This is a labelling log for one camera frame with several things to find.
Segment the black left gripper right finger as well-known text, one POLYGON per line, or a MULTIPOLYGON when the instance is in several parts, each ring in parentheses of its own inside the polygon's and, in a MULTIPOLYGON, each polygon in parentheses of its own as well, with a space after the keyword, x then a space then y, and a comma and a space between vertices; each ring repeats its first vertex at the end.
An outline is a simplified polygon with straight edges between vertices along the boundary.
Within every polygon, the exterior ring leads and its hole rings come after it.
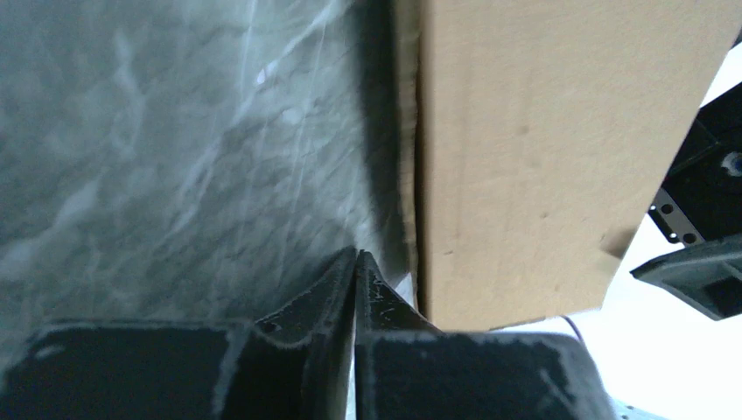
POLYGON ((359 253, 355 390, 360 419, 613 419, 585 347, 558 333, 443 332, 359 253))

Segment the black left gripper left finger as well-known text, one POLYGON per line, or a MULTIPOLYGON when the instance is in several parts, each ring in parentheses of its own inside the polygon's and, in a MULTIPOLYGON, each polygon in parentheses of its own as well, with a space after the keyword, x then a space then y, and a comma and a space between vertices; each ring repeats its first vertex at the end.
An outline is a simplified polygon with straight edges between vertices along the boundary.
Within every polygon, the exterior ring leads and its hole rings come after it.
POLYGON ((3 374, 4 419, 341 419, 357 252, 243 321, 51 323, 3 374))

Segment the brown cardboard box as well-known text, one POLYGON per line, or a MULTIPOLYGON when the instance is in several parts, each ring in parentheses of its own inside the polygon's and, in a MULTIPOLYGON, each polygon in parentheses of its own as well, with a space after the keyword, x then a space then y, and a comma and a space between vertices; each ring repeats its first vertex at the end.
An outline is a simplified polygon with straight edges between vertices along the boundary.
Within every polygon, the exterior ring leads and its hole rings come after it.
POLYGON ((484 331, 601 305, 738 1, 419 1, 418 304, 484 331))

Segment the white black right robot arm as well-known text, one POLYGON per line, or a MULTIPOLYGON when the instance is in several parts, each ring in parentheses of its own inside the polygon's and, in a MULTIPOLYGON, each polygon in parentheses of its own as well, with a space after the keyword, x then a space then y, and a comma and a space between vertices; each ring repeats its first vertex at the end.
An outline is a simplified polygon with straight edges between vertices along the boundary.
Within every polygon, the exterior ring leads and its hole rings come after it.
POLYGON ((709 319, 741 313, 741 43, 729 80, 710 91, 648 214, 682 249, 632 270, 709 319))

